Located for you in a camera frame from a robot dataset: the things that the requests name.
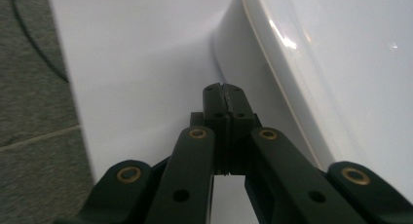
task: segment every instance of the black cable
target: black cable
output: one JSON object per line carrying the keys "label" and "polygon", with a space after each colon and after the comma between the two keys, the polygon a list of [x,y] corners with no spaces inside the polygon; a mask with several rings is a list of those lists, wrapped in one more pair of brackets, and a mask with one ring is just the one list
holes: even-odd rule
{"label": "black cable", "polygon": [[47,58],[47,56],[42,52],[42,50],[39,48],[39,46],[37,45],[36,41],[33,39],[33,37],[30,35],[30,33],[27,30],[26,25],[24,24],[24,21],[22,20],[17,4],[16,4],[16,0],[10,0],[12,3],[12,9],[13,9],[13,13],[15,15],[15,18],[19,24],[19,27],[21,28],[21,31],[23,32],[24,36],[27,38],[28,42],[30,43],[30,45],[33,47],[33,49],[36,51],[36,53],[39,55],[39,57],[41,59],[43,59],[43,61],[45,61],[45,63],[47,64],[47,66],[53,71],[55,72],[55,74],[64,82],[69,83],[69,81],[67,80],[66,75],[61,72],[59,69],[57,69],[52,62]]}

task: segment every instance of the white curved edge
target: white curved edge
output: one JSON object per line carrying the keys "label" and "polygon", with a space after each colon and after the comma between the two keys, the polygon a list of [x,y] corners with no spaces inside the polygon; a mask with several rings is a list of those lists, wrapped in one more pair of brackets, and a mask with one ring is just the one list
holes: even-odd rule
{"label": "white curved edge", "polygon": [[317,70],[317,61],[307,50],[289,0],[278,0],[277,5],[271,6],[272,12],[276,9],[276,16],[260,4],[262,0],[243,1],[255,36],[318,166],[327,169],[333,162],[343,160],[365,162],[364,153],[356,150],[357,143],[349,137],[336,111]]}

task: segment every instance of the screw hole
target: screw hole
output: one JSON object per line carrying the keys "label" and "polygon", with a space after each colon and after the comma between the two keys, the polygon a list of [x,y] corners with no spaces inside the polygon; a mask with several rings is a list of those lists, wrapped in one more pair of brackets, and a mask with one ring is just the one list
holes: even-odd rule
{"label": "screw hole", "polygon": [[363,171],[356,168],[343,168],[341,173],[347,180],[358,184],[358,185],[368,185],[370,183],[370,177]]}
{"label": "screw hole", "polygon": [[189,199],[189,192],[186,190],[178,190],[173,193],[173,200],[179,203],[184,203]]}
{"label": "screw hole", "polygon": [[193,138],[204,138],[205,136],[207,136],[207,132],[204,130],[200,130],[200,129],[194,129],[189,131],[189,135]]}
{"label": "screw hole", "polygon": [[266,138],[266,139],[276,139],[277,138],[277,134],[273,131],[270,131],[270,130],[263,130],[259,133],[259,135],[263,138]]}
{"label": "screw hole", "polygon": [[118,178],[119,182],[128,184],[128,183],[135,182],[140,177],[141,174],[142,174],[142,171],[140,170],[140,168],[127,167],[127,168],[122,168],[121,170],[119,170],[116,177]]}
{"label": "screw hole", "polygon": [[315,203],[324,203],[325,202],[325,196],[321,192],[311,191],[311,192],[309,192],[309,197]]}

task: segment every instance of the gray carpet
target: gray carpet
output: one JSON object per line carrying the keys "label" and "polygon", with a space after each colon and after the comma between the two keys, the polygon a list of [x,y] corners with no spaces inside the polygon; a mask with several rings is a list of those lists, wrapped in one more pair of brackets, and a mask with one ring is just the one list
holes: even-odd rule
{"label": "gray carpet", "polygon": [[[48,0],[16,0],[26,28],[62,71]],[[69,84],[28,43],[0,0],[0,223],[75,214],[93,186]]]}

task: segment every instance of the white surface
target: white surface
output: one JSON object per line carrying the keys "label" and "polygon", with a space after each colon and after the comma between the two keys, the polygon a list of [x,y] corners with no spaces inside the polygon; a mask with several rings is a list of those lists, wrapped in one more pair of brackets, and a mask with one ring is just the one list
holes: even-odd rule
{"label": "white surface", "polygon": [[225,81],[244,89],[262,125],[282,131],[316,166],[252,31],[243,0],[232,1],[216,28],[213,52]]}
{"label": "white surface", "polygon": [[[223,81],[210,39],[230,0],[50,1],[94,180],[170,155],[203,88]],[[257,222],[242,179],[216,178],[211,218]]]}
{"label": "white surface", "polygon": [[363,164],[413,202],[413,0],[244,0],[322,168]]}

